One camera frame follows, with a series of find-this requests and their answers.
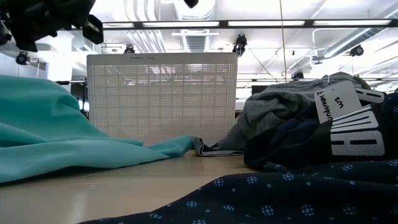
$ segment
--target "teal fabric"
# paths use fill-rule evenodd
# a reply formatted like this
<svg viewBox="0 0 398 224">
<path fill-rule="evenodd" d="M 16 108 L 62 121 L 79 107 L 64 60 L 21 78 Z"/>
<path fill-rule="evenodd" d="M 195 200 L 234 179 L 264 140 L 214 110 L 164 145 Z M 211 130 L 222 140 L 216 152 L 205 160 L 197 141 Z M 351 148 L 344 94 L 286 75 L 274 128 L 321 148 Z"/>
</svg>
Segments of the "teal fabric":
<svg viewBox="0 0 398 224">
<path fill-rule="evenodd" d="M 138 140 L 112 138 L 50 80 L 0 75 L 0 105 L 0 183 L 70 166 L 133 166 L 181 156 L 193 147 L 190 136 L 147 147 Z"/>
</svg>

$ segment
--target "white ceiling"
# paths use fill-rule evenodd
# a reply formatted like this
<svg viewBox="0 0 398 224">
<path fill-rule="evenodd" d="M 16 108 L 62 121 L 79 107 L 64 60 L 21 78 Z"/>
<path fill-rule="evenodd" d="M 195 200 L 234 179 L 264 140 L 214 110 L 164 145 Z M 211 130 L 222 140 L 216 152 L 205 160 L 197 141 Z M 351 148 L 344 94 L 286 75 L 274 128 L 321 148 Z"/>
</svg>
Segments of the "white ceiling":
<svg viewBox="0 0 398 224">
<path fill-rule="evenodd" d="M 129 0 L 129 1 L 148 1 L 148 0 Z M 280 19 L 279 0 L 215 0 L 215 19 Z M 158 20 L 169 21 L 174 19 L 173 0 L 155 0 L 155 16 Z M 397 0 L 282 0 L 282 12 L 284 19 L 364 19 L 379 18 L 381 14 L 391 8 L 398 9 Z M 96 0 L 95 6 L 91 11 L 103 22 L 126 21 L 124 14 L 124 0 Z M 173 32 L 179 30 L 162 30 L 162 37 L 165 48 L 168 52 L 183 52 L 179 37 L 173 37 Z M 260 62 L 267 67 L 268 71 L 276 78 L 282 77 L 286 67 L 289 68 L 298 59 L 303 57 L 314 48 L 311 29 L 285 29 L 285 57 L 282 49 L 282 30 L 280 29 L 224 29 L 213 30 L 219 33 L 212 37 L 213 41 L 209 51 L 230 52 L 233 43 L 239 33 L 246 34 L 248 47 L 238 62 L 238 78 L 271 78 L 262 68 Z M 315 35 L 315 48 L 325 49 L 331 47 L 354 30 L 320 30 Z M 387 29 L 380 34 L 362 43 L 365 54 L 361 57 L 339 56 L 324 61 L 321 65 L 311 64 L 309 58 L 304 58 L 298 66 L 305 72 L 305 78 L 320 78 L 326 74 L 331 74 L 337 70 L 356 73 L 363 70 L 371 70 L 373 65 L 395 57 L 398 52 L 398 45 L 393 44 L 386 49 L 379 50 L 391 43 L 398 37 L 398 29 Z M 124 31 L 105 31 L 104 39 L 106 43 L 132 44 Z M 46 38 L 41 42 L 48 43 L 57 49 L 63 39 Z M 84 58 L 71 55 L 71 58 Z M 383 77 L 392 74 L 396 69 L 386 67 L 383 71 L 367 74 L 367 77 Z M 238 87 L 245 87 L 247 83 L 238 83 Z M 238 97 L 250 95 L 250 89 L 238 89 Z"/>
</svg>

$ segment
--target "white perforated screen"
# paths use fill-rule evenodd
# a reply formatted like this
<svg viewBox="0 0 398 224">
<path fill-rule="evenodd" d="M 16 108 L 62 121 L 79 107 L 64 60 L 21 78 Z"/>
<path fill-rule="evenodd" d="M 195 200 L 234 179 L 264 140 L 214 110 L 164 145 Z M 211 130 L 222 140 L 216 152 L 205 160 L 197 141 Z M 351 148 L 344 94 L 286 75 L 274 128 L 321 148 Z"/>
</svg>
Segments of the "white perforated screen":
<svg viewBox="0 0 398 224">
<path fill-rule="evenodd" d="M 234 123 L 232 53 L 89 55 L 90 121 L 145 144 L 187 134 L 213 144 Z"/>
</svg>

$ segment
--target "wall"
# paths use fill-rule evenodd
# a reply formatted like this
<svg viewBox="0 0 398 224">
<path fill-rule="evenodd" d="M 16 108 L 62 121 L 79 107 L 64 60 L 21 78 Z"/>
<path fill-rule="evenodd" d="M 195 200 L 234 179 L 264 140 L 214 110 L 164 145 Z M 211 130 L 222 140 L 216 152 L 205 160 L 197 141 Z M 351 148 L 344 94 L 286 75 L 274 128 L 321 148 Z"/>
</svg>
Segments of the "wall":
<svg viewBox="0 0 398 224">
<path fill-rule="evenodd" d="M 0 75 L 13 75 L 18 77 L 37 77 L 37 67 L 31 65 L 21 66 L 15 62 L 15 58 L 0 54 Z M 38 78 L 45 78 L 45 71 L 39 69 Z"/>
</svg>

